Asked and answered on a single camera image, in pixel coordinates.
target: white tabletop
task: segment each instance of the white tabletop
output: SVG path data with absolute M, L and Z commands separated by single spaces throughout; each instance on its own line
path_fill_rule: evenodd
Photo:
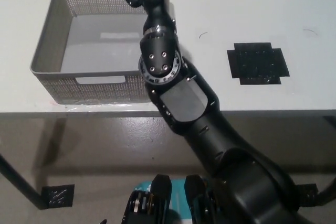
M 335 0 L 170 2 L 180 43 L 217 93 L 222 111 L 336 114 Z M 0 115 L 158 114 L 150 103 L 59 105 L 52 99 L 29 69 L 49 3 L 0 0 Z M 290 77 L 281 78 L 281 85 L 240 85 L 226 53 L 236 42 L 281 48 Z

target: black tape square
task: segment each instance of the black tape square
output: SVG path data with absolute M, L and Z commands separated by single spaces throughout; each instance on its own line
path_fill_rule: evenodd
M 281 84 L 280 77 L 289 77 L 289 71 L 280 48 L 271 43 L 235 43 L 228 50 L 232 78 L 241 85 Z
M 45 186 L 41 196 L 48 204 L 48 208 L 72 207 L 75 185 Z

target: gray floor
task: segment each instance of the gray floor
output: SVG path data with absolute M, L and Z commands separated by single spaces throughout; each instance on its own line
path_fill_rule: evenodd
M 229 120 L 297 183 L 323 188 L 336 176 L 336 130 L 322 118 Z M 0 223 L 120 223 L 138 183 L 157 173 L 203 172 L 161 118 L 1 120 L 0 152 L 35 188 L 75 184 L 72 208 L 38 211 L 0 177 Z M 301 212 L 315 223 L 336 223 L 336 203 Z

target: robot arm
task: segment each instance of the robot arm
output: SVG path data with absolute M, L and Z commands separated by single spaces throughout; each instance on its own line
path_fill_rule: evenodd
M 228 223 L 309 223 L 297 215 L 299 194 L 289 175 L 239 136 L 217 95 L 181 55 L 165 0 L 126 1 L 148 14 L 139 60 L 148 95 L 209 173 Z

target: basket handle hole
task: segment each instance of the basket handle hole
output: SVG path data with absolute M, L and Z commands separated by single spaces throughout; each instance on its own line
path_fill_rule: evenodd
M 125 76 L 77 77 L 78 84 L 115 84 L 126 82 Z

